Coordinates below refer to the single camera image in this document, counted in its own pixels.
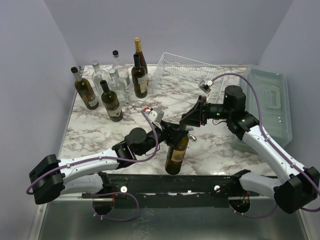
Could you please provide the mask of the clear bottle silver stopper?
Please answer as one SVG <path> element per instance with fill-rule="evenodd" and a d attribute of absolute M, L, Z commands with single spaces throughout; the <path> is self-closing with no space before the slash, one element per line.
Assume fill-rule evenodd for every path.
<path fill-rule="evenodd" d="M 99 62 L 97 60 L 93 60 L 91 62 L 91 65 L 93 67 L 93 74 L 92 74 L 92 80 L 94 83 L 94 86 L 97 90 L 98 96 L 101 97 L 103 94 L 103 89 L 101 87 L 100 82 L 102 80 L 105 80 L 107 83 L 110 81 L 109 73 L 103 69 L 100 68 Z"/>
<path fill-rule="evenodd" d="M 110 80 L 108 85 L 112 91 L 117 95 L 119 102 L 125 105 L 128 102 L 128 95 L 125 82 L 120 78 L 116 69 L 111 68 L 109 71 Z"/>

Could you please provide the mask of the dark bottle black neck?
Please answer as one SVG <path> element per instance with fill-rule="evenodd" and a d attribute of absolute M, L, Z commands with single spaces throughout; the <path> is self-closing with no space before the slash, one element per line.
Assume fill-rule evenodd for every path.
<path fill-rule="evenodd" d="M 134 86 L 134 92 L 137 98 L 143 99 L 148 94 L 148 85 L 145 68 L 140 63 L 140 56 L 138 53 L 133 55 L 134 66 L 131 69 L 132 82 Z"/>
<path fill-rule="evenodd" d="M 101 80 L 100 86 L 103 91 L 101 100 L 110 120 L 113 122 L 120 122 L 123 119 L 123 112 L 117 94 L 109 89 L 106 80 Z"/>

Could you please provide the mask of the red wine bottle gold cap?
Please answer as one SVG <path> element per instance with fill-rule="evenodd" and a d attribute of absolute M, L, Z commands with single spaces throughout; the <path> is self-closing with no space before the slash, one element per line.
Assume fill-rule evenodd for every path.
<path fill-rule="evenodd" d="M 140 65 L 144 67 L 145 73 L 148 74 L 148 66 L 147 66 L 144 54 L 142 52 L 141 39 L 139 37 L 136 37 L 134 39 L 134 44 L 135 44 L 135 53 L 138 54 L 140 58 Z"/>

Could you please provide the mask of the clear bottle dark cork stopper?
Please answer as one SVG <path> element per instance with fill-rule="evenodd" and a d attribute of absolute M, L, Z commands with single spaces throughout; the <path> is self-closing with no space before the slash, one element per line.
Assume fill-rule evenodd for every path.
<path fill-rule="evenodd" d="M 121 62 L 119 52 L 117 50 L 114 50 L 112 55 L 114 59 L 112 67 L 118 71 L 119 77 L 125 81 L 126 88 L 128 88 L 131 82 L 127 66 Z"/>

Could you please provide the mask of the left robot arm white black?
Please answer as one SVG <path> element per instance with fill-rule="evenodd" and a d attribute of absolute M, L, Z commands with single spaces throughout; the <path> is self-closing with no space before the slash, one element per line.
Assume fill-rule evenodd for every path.
<path fill-rule="evenodd" d="M 185 127 L 165 121 L 159 126 L 154 123 L 150 126 L 150 132 L 136 127 L 112 148 L 88 156 L 58 159 L 55 154 L 47 155 L 29 173 L 30 186 L 26 193 L 34 197 L 37 205 L 73 193 L 107 197 L 111 185 L 106 182 L 105 171 L 124 169 L 139 163 L 138 156 L 150 150 L 156 151 L 162 142 L 176 147 L 189 133 Z"/>

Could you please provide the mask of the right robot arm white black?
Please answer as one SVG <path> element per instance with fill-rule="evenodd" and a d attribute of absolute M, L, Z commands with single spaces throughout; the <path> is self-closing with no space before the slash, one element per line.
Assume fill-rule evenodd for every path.
<path fill-rule="evenodd" d="M 199 96 L 194 107 L 181 117 L 180 124 L 200 127 L 209 119 L 225 120 L 231 133 L 259 154 L 276 174 L 277 179 L 242 171 L 230 183 L 230 191 L 241 196 L 252 191 L 274 199 L 286 213 L 292 214 L 315 200 L 319 193 L 320 173 L 315 167 L 306 168 L 291 157 L 246 111 L 246 95 L 241 87 L 228 86 L 222 104 L 208 103 Z"/>

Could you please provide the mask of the green bottle silver neck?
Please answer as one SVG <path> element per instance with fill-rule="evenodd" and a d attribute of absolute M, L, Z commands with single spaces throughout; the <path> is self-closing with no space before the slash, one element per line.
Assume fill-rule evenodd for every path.
<path fill-rule="evenodd" d="M 72 72 L 75 78 L 74 87 L 79 96 L 81 97 L 85 106 L 89 110 L 96 109 L 99 106 L 98 98 L 96 97 L 89 81 L 80 75 L 77 67 L 72 67 L 70 71 Z"/>
<path fill-rule="evenodd" d="M 185 158 L 189 137 L 185 135 L 175 147 L 169 146 L 165 163 L 165 171 L 170 175 L 177 175 Z"/>

